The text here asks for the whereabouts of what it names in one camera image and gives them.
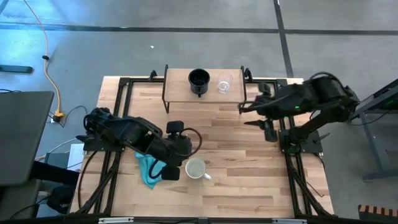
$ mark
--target gray floor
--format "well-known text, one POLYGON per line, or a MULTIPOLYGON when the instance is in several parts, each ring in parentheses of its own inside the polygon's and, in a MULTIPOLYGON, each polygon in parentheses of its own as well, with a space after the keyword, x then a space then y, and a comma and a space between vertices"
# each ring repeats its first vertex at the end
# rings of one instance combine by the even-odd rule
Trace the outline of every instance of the gray floor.
MULTIPOLYGON (((29 2, 45 24, 277 28, 272 0, 29 2)), ((286 29, 398 29, 398 2, 393 0, 279 2, 286 29)), ((10 0, 0 14, 0 25, 15 22, 36 23, 20 0, 10 0)), ((104 75, 148 75, 153 69, 161 73, 166 63, 172 68, 245 65, 255 77, 286 77, 279 34, 48 31, 47 35, 49 74, 60 88, 64 111, 78 105, 94 108, 104 75)), ((397 36, 287 35, 287 45, 295 77, 308 78, 320 70, 334 73, 362 100, 398 77, 397 36)), ((53 90, 43 74, 45 42, 41 31, 0 29, 0 48, 0 64, 35 69, 30 75, 0 73, 0 88, 53 90)), ((82 110, 74 111, 65 128, 46 125, 38 155, 83 134, 83 115, 82 110)), ((394 131, 391 126, 397 123, 393 121, 393 115, 387 115, 372 126, 378 138, 386 127, 394 131)), ((329 124, 321 132, 331 133, 322 144, 337 215, 357 218, 357 206, 362 203, 398 208, 397 179, 361 179, 376 170, 362 127, 329 124)))

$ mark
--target blue cloth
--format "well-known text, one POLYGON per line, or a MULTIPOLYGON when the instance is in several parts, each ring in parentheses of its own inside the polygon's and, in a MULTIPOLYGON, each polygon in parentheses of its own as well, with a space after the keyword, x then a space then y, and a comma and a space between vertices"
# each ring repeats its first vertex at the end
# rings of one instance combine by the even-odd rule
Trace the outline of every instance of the blue cloth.
MULTIPOLYGON (((155 179, 149 177, 149 168, 155 162, 156 159, 153 158, 151 155, 142 155, 139 154, 138 152, 134 152, 134 155, 138 159, 139 170, 141 171, 141 177, 142 180, 144 181, 144 184, 153 189, 155 187, 155 184, 162 180, 162 176, 159 176, 158 178, 155 179)), ((154 166, 152 175, 158 174, 164 166, 166 166, 166 163, 158 161, 154 166)))

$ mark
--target black mug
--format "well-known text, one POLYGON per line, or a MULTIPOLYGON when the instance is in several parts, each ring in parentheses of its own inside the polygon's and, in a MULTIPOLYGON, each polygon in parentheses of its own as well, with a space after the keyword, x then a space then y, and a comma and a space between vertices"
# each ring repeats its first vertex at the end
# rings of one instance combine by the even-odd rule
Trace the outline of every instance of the black mug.
POLYGON ((207 92, 210 75, 204 69, 197 68, 189 73, 188 80, 191 84, 191 91, 201 97, 207 92))

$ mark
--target yellow cable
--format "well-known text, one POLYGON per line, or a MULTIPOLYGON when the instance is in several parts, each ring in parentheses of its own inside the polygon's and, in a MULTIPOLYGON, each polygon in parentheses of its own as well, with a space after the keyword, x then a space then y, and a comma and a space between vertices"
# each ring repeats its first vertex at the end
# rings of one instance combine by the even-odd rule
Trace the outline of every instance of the yellow cable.
MULTIPOLYGON (((24 0, 26 6, 30 9, 30 11, 33 13, 33 16, 37 19, 37 22, 40 24, 40 28, 42 29, 45 37, 45 56, 49 56, 49 39, 47 38, 47 34, 45 33, 44 26, 40 19, 36 16, 36 13, 33 11, 33 9, 30 7, 30 5, 24 0)), ((51 82, 51 84, 54 86, 55 91, 57 92, 57 99, 58 99, 58 105, 57 105, 57 110, 55 110, 55 116, 62 118, 65 116, 64 113, 61 112, 61 96, 60 96, 60 90, 58 89, 57 85, 54 83, 54 81, 50 78, 50 76, 47 73, 47 59, 44 59, 44 75, 47 77, 47 79, 51 82)))

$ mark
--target white mug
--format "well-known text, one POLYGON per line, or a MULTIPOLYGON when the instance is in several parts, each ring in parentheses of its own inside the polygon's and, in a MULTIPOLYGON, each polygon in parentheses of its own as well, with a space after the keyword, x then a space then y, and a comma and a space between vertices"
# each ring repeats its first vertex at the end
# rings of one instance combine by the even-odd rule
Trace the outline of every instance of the white mug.
POLYGON ((203 177, 206 180, 211 180, 210 175, 206 173, 205 161, 199 158, 189 159, 185 164, 185 172, 193 179, 199 179, 203 177))

